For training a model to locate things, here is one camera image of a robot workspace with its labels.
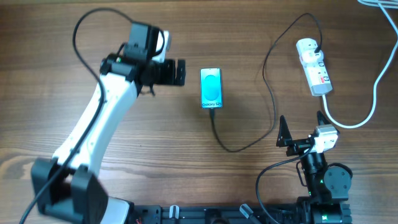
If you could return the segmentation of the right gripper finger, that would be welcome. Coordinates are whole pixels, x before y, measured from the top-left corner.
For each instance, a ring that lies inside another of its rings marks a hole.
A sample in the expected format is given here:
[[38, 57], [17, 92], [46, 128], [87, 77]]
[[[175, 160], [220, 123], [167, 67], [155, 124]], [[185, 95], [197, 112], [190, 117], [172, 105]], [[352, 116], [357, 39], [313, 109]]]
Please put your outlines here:
[[284, 115], [280, 116], [279, 132], [277, 137], [277, 147], [287, 147], [293, 144], [293, 139], [287, 126], [287, 122]]
[[321, 111], [317, 111], [317, 121], [319, 126], [331, 124]]

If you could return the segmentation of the white power strip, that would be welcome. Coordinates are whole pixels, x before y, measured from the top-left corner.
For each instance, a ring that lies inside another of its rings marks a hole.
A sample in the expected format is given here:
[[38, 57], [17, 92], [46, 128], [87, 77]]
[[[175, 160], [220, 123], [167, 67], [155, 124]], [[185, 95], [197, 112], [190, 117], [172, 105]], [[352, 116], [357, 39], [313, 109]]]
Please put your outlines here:
[[[300, 56], [301, 52], [306, 50], [314, 50], [316, 52], [318, 44], [314, 39], [305, 38], [296, 43], [296, 48], [298, 56]], [[322, 96], [332, 91], [330, 77], [323, 60], [313, 66], [302, 67], [313, 96]]]

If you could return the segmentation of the teal screen smartphone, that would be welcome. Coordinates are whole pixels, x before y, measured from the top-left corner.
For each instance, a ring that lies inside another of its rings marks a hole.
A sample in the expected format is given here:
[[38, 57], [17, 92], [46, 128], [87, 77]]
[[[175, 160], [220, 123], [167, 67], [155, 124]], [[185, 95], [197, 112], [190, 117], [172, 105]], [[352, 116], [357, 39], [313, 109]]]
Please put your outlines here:
[[221, 69], [203, 68], [200, 70], [201, 107], [203, 109], [223, 106]]

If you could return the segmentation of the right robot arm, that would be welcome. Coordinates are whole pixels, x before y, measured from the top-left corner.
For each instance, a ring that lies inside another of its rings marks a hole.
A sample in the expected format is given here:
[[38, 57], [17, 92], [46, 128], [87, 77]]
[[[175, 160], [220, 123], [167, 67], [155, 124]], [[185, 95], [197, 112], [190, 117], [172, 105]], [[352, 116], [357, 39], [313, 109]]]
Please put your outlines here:
[[307, 138], [293, 139], [287, 121], [280, 117], [276, 146], [286, 147], [286, 155], [297, 156], [298, 170], [304, 177], [301, 184], [307, 188], [308, 197], [297, 203], [303, 211], [304, 223], [352, 223], [351, 210], [345, 202], [353, 178], [352, 170], [341, 163], [327, 163], [325, 152], [333, 149], [340, 132], [317, 113], [318, 125]]

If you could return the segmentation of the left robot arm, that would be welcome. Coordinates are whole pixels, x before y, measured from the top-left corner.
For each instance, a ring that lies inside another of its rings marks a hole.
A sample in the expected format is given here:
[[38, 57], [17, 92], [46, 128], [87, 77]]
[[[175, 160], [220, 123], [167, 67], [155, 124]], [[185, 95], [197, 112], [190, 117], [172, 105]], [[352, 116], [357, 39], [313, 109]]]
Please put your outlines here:
[[31, 169], [41, 214], [71, 223], [138, 223], [134, 204], [110, 197], [98, 180], [104, 153], [142, 87], [182, 86], [185, 62], [167, 59], [168, 31], [135, 22], [129, 40], [103, 59], [96, 90], [67, 140]]

